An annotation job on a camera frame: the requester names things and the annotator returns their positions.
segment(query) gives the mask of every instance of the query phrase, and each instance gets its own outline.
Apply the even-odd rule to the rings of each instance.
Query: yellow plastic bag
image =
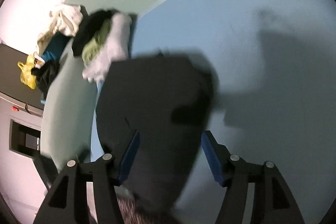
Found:
[[[18,62],[17,65],[21,69],[21,82],[29,86],[32,90],[36,89],[36,76],[31,75],[31,70],[35,67],[35,57],[33,55],[28,55],[25,64]]]

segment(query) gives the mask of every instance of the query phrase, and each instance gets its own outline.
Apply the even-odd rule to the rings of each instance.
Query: black bag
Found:
[[[152,56],[110,66],[98,100],[97,131],[112,152],[130,130],[140,147],[126,187],[146,211],[166,212],[193,167],[213,97],[212,78],[185,55]]]

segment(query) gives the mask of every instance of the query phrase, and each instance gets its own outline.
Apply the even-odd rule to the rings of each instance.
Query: floor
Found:
[[[133,56],[203,55],[219,80],[208,129],[246,161],[272,160],[306,223],[321,220],[336,193],[334,0],[67,1],[139,13]],[[224,193],[200,151],[176,211],[214,223]]]

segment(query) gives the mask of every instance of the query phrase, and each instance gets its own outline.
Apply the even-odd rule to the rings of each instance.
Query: dark fabric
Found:
[[[117,10],[99,10],[83,17],[79,24],[78,32],[72,42],[73,56],[82,55],[83,48],[92,39],[96,31],[99,31],[106,19],[111,19]]]
[[[140,147],[125,186],[149,212],[167,212],[194,164],[212,100],[212,79],[183,55],[111,64],[97,103],[97,131],[112,152],[129,130]]]
[[[71,37],[57,32],[50,40],[41,58],[47,62],[49,60],[59,60]]]
[[[31,74],[36,76],[36,85],[42,91],[42,100],[47,98],[49,87],[59,71],[59,62],[49,60],[40,69],[33,68]]]

